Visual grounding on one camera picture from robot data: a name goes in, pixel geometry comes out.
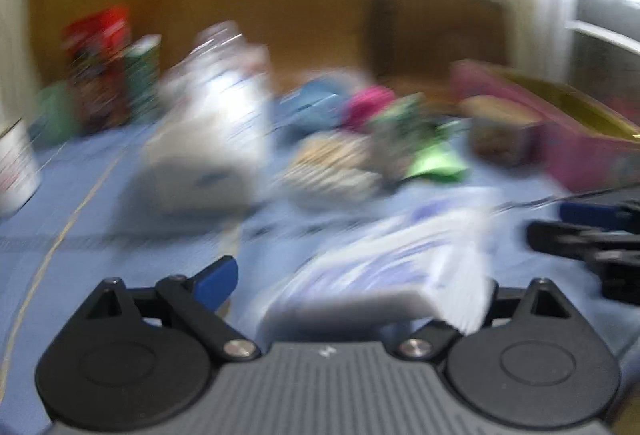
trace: pink ball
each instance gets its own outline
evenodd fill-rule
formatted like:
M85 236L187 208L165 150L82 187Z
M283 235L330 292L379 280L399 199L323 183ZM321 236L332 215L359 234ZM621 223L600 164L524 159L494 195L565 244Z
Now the pink ball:
M374 85L357 92L347 103L344 126L354 132L364 132L364 125L378 112L388 107L396 95L388 88Z

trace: white mug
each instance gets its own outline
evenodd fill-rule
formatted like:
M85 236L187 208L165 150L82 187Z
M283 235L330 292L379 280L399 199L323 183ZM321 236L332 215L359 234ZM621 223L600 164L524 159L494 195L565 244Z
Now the white mug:
M0 216L19 210L39 185L38 165L23 120L0 128Z

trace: metal screw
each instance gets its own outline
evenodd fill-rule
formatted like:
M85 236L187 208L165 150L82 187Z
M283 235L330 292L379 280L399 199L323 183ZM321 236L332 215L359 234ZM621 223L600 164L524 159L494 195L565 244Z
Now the metal screw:
M424 339L412 338L407 341L403 341L398 347L398 350L402 355L404 355L404 357L417 358L431 354L431 351L433 351L433 345Z
M225 354L232 357L251 357L257 349L258 347L255 346L255 343L248 339L233 339L232 341L227 341L223 347Z

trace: white logo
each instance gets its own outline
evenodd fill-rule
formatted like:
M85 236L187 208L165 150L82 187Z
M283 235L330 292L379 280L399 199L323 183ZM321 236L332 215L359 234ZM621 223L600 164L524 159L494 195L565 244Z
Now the white logo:
M331 357L332 355L337 354L338 351L336 349L334 349L333 347L330 347L329 345L325 346L324 349L320 349L318 351L318 354L322 355L322 357L326 357L327 359L329 359L329 357Z

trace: ribbed surface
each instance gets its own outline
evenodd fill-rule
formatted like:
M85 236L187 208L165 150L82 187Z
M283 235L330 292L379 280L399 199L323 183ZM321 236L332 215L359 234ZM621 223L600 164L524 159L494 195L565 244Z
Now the ribbed surface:
M75 430L54 426L56 435ZM446 391L430 365L390 357L379 343L277 344L227 365L190 411L138 435L505 435ZM594 423L563 435L606 435Z

